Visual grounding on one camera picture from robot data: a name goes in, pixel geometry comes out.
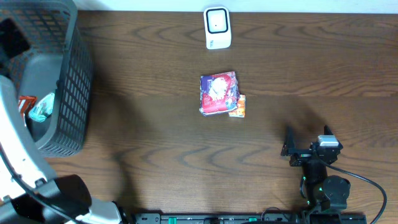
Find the orange tissue pack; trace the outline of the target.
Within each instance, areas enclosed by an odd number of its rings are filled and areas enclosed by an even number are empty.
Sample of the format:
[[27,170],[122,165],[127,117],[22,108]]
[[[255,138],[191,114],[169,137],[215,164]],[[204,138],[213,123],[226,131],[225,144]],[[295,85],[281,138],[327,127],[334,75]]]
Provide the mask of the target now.
[[232,118],[244,118],[246,115],[246,95],[240,94],[237,101],[237,108],[228,113]]

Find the red purple snack bag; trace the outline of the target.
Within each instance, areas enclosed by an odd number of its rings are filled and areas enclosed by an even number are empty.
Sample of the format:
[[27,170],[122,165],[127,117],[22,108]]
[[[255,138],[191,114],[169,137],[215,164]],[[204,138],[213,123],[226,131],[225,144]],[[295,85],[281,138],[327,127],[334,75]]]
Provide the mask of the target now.
[[228,113],[238,107],[238,80],[234,71],[200,77],[200,113]]

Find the teal snack packet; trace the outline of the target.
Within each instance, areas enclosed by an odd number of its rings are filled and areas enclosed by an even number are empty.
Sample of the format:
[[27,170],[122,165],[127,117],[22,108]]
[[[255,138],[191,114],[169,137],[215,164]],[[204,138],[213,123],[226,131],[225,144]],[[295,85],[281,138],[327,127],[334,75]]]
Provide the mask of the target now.
[[55,93],[51,92],[43,97],[30,111],[29,118],[35,122],[43,123],[53,111]]

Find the orange red snack wrapper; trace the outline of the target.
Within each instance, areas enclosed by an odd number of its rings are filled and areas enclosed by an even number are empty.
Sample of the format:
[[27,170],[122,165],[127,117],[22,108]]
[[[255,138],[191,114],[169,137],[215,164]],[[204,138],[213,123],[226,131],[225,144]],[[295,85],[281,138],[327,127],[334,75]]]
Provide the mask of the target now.
[[18,110],[20,115],[23,117],[28,113],[36,104],[36,96],[20,96],[18,102]]

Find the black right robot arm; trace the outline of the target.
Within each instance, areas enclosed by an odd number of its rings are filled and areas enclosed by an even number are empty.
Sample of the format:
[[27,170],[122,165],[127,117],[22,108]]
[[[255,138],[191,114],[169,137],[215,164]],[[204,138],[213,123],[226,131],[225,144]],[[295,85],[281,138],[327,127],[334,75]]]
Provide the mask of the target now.
[[286,130],[280,154],[290,158],[291,167],[302,168],[300,193],[316,212],[340,212],[347,208],[350,182],[337,175],[328,175],[326,170],[337,161],[342,149],[343,145],[328,126],[306,149],[296,147],[292,128]]

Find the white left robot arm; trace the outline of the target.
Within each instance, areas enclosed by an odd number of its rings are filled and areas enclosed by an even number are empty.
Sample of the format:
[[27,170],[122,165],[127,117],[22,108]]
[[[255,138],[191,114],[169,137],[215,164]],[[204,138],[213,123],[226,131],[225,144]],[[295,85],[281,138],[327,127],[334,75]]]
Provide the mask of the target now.
[[1,223],[121,223],[113,202],[92,197],[77,175],[58,177],[40,155],[1,77]]

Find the grey plastic mesh basket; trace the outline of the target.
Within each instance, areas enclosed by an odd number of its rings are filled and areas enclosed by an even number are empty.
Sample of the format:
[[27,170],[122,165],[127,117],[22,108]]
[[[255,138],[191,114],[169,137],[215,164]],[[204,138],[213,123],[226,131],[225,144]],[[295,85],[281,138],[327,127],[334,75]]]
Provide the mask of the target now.
[[55,95],[43,122],[26,119],[44,157],[77,154],[85,140],[93,62],[77,15],[73,1],[1,1],[1,20],[11,19],[30,45],[6,64],[17,94],[38,100]]

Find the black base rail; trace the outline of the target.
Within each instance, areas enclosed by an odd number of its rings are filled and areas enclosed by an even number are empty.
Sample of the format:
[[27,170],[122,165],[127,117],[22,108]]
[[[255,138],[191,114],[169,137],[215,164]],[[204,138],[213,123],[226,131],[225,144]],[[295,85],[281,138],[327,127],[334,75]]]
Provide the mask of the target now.
[[275,207],[262,213],[135,213],[135,224],[367,224],[364,215],[335,213],[292,213]]

